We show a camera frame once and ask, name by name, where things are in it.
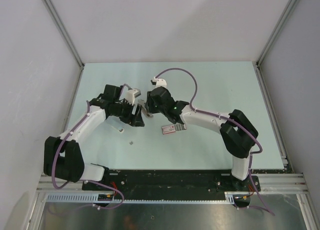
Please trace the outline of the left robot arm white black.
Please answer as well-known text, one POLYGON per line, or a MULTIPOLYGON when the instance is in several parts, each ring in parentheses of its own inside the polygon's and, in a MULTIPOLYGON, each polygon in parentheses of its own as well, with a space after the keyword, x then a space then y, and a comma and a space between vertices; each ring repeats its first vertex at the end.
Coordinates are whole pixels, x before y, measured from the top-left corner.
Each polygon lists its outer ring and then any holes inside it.
POLYGON ((132 127, 143 127, 142 106, 135 105, 141 92, 129 88, 121 99, 126 85, 106 85, 104 92, 86 103, 86 112, 68 130, 57 137, 49 136, 44 143, 43 172, 52 180, 67 182, 93 181, 100 190, 110 186, 110 177, 105 168, 84 162, 81 145, 86 138, 110 116, 119 118, 132 127))

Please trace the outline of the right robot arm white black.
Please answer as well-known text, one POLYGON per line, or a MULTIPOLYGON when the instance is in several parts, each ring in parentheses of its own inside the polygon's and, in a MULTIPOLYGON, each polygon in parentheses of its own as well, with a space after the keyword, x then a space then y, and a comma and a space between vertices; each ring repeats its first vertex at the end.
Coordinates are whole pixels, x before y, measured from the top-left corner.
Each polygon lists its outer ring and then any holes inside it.
POLYGON ((232 155, 231 186, 237 191, 248 186, 251 149, 258 143, 259 133, 242 111, 235 109, 223 115, 198 110, 186 101, 174 100, 164 87, 147 92, 145 107, 148 113, 161 113, 172 124, 195 125, 220 134, 226 150, 232 155))

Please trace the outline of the red white staple box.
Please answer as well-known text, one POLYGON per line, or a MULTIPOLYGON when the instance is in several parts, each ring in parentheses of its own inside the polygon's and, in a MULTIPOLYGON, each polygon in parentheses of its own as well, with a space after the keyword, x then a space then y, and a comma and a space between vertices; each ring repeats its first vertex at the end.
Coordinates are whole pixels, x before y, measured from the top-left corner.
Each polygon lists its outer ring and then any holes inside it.
POLYGON ((163 135, 176 133, 178 131, 184 131, 186 129, 187 129, 186 125, 180 124, 180 123, 162 126, 161 128, 163 135))

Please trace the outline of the beige black stapler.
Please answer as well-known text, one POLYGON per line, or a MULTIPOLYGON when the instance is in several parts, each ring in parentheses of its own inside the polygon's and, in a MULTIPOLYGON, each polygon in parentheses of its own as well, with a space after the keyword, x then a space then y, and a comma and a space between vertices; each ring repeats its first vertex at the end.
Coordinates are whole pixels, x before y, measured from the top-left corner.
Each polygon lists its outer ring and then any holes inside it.
POLYGON ((143 113, 143 115, 145 115, 147 118, 152 118, 153 117, 153 114, 152 113, 149 113, 146 109, 146 106, 145 106, 145 101, 142 100, 142 99, 139 99, 138 100, 138 104, 141 106, 141 112, 143 113))

